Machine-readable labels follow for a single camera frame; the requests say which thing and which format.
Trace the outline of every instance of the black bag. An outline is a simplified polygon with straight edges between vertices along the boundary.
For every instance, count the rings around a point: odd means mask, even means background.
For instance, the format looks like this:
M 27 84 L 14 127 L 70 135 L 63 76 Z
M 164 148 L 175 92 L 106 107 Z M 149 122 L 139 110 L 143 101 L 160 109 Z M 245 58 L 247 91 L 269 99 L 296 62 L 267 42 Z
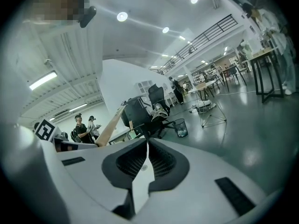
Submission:
M 77 132 L 76 132 L 76 128 L 73 129 L 73 131 L 71 132 L 71 139 L 75 142 L 75 143 L 82 143 L 82 140 L 79 138 Z

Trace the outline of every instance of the white cloth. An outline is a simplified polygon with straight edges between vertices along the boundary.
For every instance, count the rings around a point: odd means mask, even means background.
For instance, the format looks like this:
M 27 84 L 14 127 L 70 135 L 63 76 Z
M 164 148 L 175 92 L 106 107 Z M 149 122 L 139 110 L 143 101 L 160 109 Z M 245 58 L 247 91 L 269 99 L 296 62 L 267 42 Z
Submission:
M 97 135 L 97 136 L 100 135 L 100 133 L 98 132 L 98 130 L 96 129 L 94 123 L 93 123 L 91 120 L 88 122 L 88 126 L 87 126 L 87 128 L 91 129 L 91 134 L 92 134 L 93 136 L 94 136 L 94 135 Z
M 261 15 L 261 21 L 257 18 L 256 22 L 262 31 L 261 35 L 265 35 L 265 33 L 269 32 L 270 30 L 273 31 L 274 33 L 272 34 L 272 39 L 276 43 L 278 50 L 282 55 L 285 51 L 287 40 L 285 35 L 280 32 L 278 19 L 273 13 L 265 9 L 259 9 L 258 12 Z

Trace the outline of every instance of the trash bin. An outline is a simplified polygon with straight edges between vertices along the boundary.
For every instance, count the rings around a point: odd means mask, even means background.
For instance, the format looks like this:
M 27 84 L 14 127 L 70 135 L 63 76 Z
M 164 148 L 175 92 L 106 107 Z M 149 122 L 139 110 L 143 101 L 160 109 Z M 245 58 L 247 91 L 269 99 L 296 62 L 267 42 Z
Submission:
M 177 119 L 172 123 L 178 137 L 183 138 L 188 135 L 188 130 L 184 119 Z

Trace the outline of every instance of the white pillar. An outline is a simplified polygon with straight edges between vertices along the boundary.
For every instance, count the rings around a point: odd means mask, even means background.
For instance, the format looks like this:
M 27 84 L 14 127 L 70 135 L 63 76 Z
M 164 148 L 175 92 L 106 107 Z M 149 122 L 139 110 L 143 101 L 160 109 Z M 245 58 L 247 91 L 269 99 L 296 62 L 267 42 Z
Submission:
M 186 74 L 187 74 L 189 80 L 191 81 L 191 85 L 192 85 L 192 87 L 194 88 L 194 87 L 195 87 L 195 86 L 193 85 L 193 83 L 194 83 L 194 79 L 193 79 L 193 76 L 192 76 L 191 72 L 190 72 L 190 71 L 188 70 L 188 68 L 185 67 L 185 66 L 184 66 L 184 70 L 185 70 L 185 72 L 186 72 Z

